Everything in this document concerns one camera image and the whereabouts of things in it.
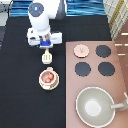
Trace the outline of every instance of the mug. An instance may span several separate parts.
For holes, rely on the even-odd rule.
[[[48,76],[49,73],[51,73],[53,75],[53,79],[50,82],[46,83],[45,77],[46,77],[46,75]],[[52,67],[48,67],[46,70],[44,70],[40,74],[39,84],[45,90],[52,90],[52,89],[56,88],[59,84],[59,75],[55,71],[53,71]]]

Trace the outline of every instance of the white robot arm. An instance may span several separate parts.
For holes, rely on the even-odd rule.
[[[66,0],[33,0],[28,8],[28,16],[32,28],[28,29],[27,38],[31,46],[39,45],[49,35],[50,45],[62,43],[62,33],[51,33],[49,19],[62,20],[67,13]]]

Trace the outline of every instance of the white bowl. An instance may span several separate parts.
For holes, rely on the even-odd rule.
[[[94,128],[109,125],[115,116],[112,97],[99,87],[83,89],[76,99],[76,111],[80,119]]]

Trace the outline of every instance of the black tabletop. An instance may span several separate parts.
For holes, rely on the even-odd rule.
[[[90,17],[91,21],[98,19],[94,17]],[[41,61],[44,50],[29,48],[25,42],[30,27],[28,17],[8,19],[0,50],[0,128],[66,128],[65,42],[111,40],[106,16],[101,16],[100,25],[87,19],[50,20],[52,31],[63,33],[63,43],[50,49],[53,55],[50,65]],[[99,33],[94,34],[97,26]],[[38,81],[40,73],[49,66],[60,76],[59,86],[53,91],[43,90]]]

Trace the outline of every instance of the pink mat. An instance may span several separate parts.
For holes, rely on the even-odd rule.
[[[89,48],[89,55],[85,58],[75,56],[73,50],[78,44],[84,44]],[[111,55],[107,58],[99,57],[95,50],[98,45],[107,45],[111,48]],[[108,61],[115,67],[112,76],[102,76],[98,71],[101,62]],[[75,65],[79,62],[87,62],[91,67],[88,76],[80,77],[75,73]],[[106,90],[119,103],[125,99],[126,87],[114,42],[110,41],[83,41],[66,43],[66,128],[90,128],[78,117],[75,109],[75,101],[79,92],[89,86],[97,86]],[[106,128],[128,128],[128,111],[116,111],[114,120]]]

